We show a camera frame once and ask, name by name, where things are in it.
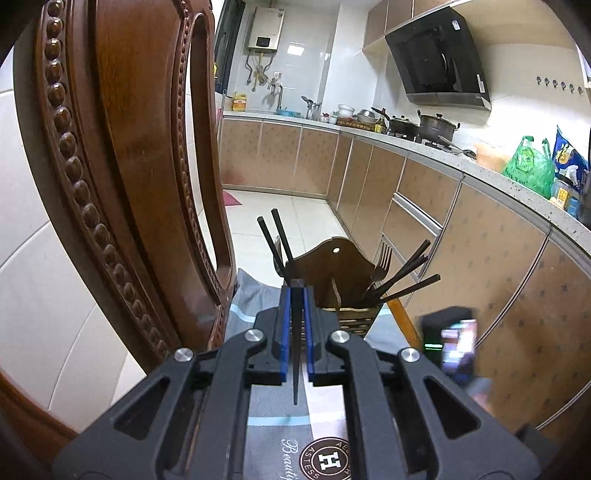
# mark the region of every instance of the range hood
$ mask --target range hood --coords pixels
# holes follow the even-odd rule
[[[408,100],[491,110],[488,85],[463,16],[447,7],[386,35]]]

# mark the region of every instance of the printed logo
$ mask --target printed logo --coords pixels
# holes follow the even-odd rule
[[[300,469],[309,480],[350,480],[349,443],[336,437],[313,441],[301,451]]]

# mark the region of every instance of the water heater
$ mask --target water heater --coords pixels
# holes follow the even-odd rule
[[[248,48],[259,51],[277,51],[284,14],[285,10],[282,8],[257,7]]]

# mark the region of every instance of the wall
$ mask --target wall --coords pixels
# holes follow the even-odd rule
[[[0,68],[0,369],[80,431],[143,372],[47,216],[22,145],[13,85],[11,52]]]
[[[380,72],[385,70],[383,48],[362,51],[367,7],[341,5],[326,80],[323,112],[333,112],[340,103],[356,111],[373,105]]]
[[[532,44],[501,44],[479,49],[491,93],[491,112],[454,107],[429,107],[408,101],[400,74],[388,54],[385,70],[375,92],[374,105],[384,106],[397,116],[406,115],[418,120],[417,109],[422,113],[442,113],[447,120],[462,127],[456,132],[454,142],[463,148],[473,148],[484,140],[512,155],[523,135],[533,135],[541,148],[543,138],[548,138],[553,148],[556,125],[579,150],[587,156],[591,106],[587,95],[576,90],[571,93],[560,87],[560,82],[582,84],[582,74],[577,52],[569,48]],[[546,87],[536,82],[536,77],[558,80],[558,88],[550,83]]]
[[[236,50],[232,61],[232,71],[228,84],[228,95],[234,91],[246,93],[248,100],[246,107],[249,111],[275,111],[279,98],[279,88],[276,95],[267,89],[268,85],[257,85],[256,91],[252,91],[253,83],[246,85],[249,70],[244,66],[248,55],[245,44],[250,35],[255,7],[267,7],[268,2],[251,1],[246,3],[242,23],[238,31]],[[267,71],[269,78],[274,72],[281,72],[284,93],[282,107],[298,112],[306,113],[306,104],[302,96],[317,101],[319,97],[320,81],[324,63],[330,56],[329,37],[334,31],[336,23],[336,11],[316,7],[295,7],[278,2],[277,8],[285,8],[285,20],[279,50],[273,64]],[[304,47],[301,56],[287,53],[290,45]],[[263,65],[269,62],[269,54],[263,58]],[[255,59],[251,57],[250,65],[255,65]]]

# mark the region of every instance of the wooden chair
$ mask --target wooden chair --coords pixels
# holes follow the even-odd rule
[[[233,294],[213,32],[208,0],[50,0],[15,45],[18,120],[44,206],[146,372],[181,346],[221,345]],[[191,189],[189,62],[197,170],[217,268]],[[45,466],[75,435],[2,375],[0,410]]]

